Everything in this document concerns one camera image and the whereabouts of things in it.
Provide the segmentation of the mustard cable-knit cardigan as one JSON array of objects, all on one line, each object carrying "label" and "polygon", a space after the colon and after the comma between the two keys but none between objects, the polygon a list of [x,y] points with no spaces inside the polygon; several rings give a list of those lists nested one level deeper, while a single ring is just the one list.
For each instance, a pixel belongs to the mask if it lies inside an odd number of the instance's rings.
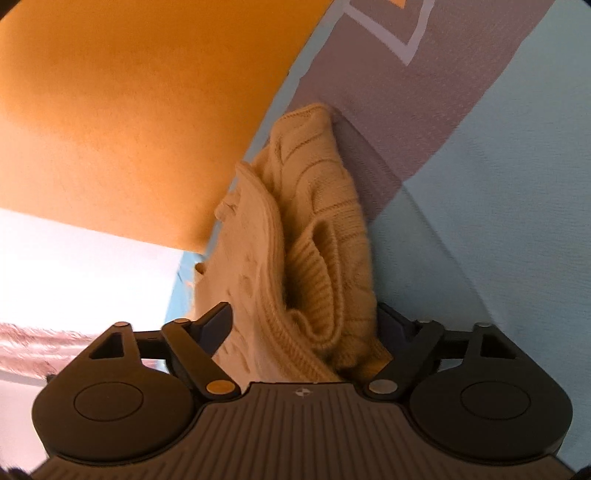
[{"label": "mustard cable-knit cardigan", "polygon": [[390,360],[377,334],[370,242],[327,107],[276,121],[218,204],[211,255],[195,268],[194,312],[226,302],[215,362],[252,382],[365,382]]}]

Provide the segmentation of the pale patterned curtain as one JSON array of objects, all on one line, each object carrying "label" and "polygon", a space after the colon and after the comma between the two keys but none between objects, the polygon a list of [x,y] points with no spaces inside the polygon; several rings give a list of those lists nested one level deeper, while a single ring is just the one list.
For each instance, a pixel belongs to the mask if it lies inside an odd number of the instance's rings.
[{"label": "pale patterned curtain", "polygon": [[59,373],[87,348],[100,333],[55,331],[2,323],[0,328],[1,372],[30,379]]}]

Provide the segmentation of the blue grey patterned bedsheet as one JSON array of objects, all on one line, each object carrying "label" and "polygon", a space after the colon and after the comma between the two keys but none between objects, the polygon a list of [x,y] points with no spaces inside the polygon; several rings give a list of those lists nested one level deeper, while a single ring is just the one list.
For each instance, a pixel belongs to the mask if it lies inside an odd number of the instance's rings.
[{"label": "blue grey patterned bedsheet", "polygon": [[[362,206],[377,306],[498,327],[590,422],[590,5],[339,1],[260,122],[321,104]],[[228,190],[235,186],[235,172]],[[215,215],[195,268],[214,249]]]}]

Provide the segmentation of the orange headboard panel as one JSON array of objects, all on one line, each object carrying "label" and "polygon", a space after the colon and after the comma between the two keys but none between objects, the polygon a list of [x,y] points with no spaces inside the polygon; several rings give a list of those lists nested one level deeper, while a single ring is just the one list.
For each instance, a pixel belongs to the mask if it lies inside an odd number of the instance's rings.
[{"label": "orange headboard panel", "polygon": [[5,1],[1,205],[202,251],[325,1]]}]

